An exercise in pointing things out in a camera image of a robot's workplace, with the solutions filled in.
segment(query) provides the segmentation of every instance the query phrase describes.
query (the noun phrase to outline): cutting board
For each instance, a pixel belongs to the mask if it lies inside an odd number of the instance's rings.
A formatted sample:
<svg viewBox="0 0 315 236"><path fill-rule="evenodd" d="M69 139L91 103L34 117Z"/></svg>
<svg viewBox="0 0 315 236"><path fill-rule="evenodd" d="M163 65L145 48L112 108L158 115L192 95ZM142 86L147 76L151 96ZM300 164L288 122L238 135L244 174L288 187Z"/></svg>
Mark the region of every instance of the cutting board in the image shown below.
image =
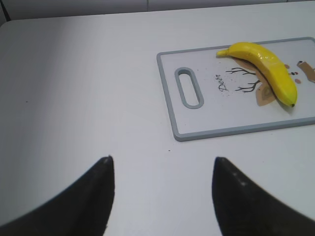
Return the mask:
<svg viewBox="0 0 315 236"><path fill-rule="evenodd" d="M280 103L252 64L231 57L216 57L217 51L229 45L157 55L176 140L315 123L315 40L304 37L258 44L274 52L288 69L298 90L295 107Z"/></svg>

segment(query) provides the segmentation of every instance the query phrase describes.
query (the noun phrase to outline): gray cutting board rim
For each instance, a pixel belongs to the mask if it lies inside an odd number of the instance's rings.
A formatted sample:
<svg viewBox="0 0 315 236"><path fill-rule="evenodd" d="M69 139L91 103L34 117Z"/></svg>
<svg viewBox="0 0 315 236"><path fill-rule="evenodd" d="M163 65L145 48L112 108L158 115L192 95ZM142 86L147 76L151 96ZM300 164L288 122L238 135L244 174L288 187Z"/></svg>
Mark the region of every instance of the gray cutting board rim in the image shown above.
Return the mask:
<svg viewBox="0 0 315 236"><path fill-rule="evenodd" d="M300 40L311 40L315 44L315 39L312 37L271 40L271 41L262 41L262 42L256 42L256 43L257 44L271 44L271 43L300 41ZM191 53L191 52L206 51L206 50L217 50L217 49L228 48L229 46L230 45L216 46L216 47L209 47L209 48L188 49L188 50L161 52L157 54L157 64L158 64L158 68L159 68L159 72L161 76L161 81L162 81L165 100L166 100L168 113L169 113L169 117L171 121L172 131L174 134L174 138L177 141L189 141L189 140L196 140L196 139L213 138L213 137L220 137L220 136L226 136L226 135L244 134L244 133L251 133L251 132L258 132L258 131L265 131L265 130L273 130L273 129L281 129L281 128L289 128L289 127L295 127L295 126L315 124L315 114L314 114L314 116L312 117L282 120L282 121L276 121L276 122L242 125L242 126L220 128L220 129L210 129L210 130L203 130L203 131L197 131L197 132L179 132L179 128L178 128L177 120L175 118L174 108L173 108L173 104L172 104L172 100L171 100L171 96L169 92L169 87L167 84L167 79L165 77L161 57L164 55L171 55L171 54Z"/></svg>

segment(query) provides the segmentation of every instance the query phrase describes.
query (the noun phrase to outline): white table surface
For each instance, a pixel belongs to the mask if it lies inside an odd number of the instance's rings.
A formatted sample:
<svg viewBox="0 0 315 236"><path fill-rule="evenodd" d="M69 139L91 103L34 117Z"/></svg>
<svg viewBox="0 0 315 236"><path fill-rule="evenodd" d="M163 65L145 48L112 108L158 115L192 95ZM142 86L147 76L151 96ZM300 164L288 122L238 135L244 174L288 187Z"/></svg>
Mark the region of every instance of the white table surface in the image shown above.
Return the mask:
<svg viewBox="0 0 315 236"><path fill-rule="evenodd" d="M315 125L172 135L156 55L315 36L315 2L13 21L0 28L0 224L113 155L108 236L219 236L213 162L228 157L315 218Z"/></svg>

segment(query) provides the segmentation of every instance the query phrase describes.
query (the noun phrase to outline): wall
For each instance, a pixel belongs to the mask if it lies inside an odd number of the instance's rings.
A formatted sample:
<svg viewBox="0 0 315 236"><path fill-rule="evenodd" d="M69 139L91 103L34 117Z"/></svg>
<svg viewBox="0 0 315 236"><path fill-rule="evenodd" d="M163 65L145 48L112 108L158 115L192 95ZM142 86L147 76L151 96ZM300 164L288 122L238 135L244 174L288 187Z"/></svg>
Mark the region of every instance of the wall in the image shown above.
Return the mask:
<svg viewBox="0 0 315 236"><path fill-rule="evenodd" d="M2 0L12 20L147 11L147 0Z"/></svg>
<svg viewBox="0 0 315 236"><path fill-rule="evenodd" d="M272 2L286 2L286 0L150 0L149 10L159 11Z"/></svg>
<svg viewBox="0 0 315 236"><path fill-rule="evenodd" d="M3 0L12 20L157 11L295 0Z"/></svg>

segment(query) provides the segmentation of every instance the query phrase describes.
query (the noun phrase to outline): tree branch drawing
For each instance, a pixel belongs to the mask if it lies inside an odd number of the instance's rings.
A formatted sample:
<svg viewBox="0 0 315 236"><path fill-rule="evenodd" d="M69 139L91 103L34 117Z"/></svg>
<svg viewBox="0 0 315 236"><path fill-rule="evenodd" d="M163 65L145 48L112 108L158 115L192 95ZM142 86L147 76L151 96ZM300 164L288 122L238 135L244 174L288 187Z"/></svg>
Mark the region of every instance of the tree branch drawing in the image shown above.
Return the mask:
<svg viewBox="0 0 315 236"><path fill-rule="evenodd" d="M243 88L243 87L238 87L235 91L243 91L243 92L253 92L254 89L256 88L256 85L260 83L260 80L257 80L255 83L247 83L248 85L252 85L251 87Z"/></svg>
<svg viewBox="0 0 315 236"><path fill-rule="evenodd" d="M233 73L235 73L235 72L240 72L240 71L245 72L243 75L247 75L247 74L256 75L256 73L249 72L249 71L247 71L247 70L245 70L245 69L243 69L243 68L240 68L240 67L232 68L231 70L228 70L228 71L226 71L226 72L230 72L230 74L233 74Z"/></svg>

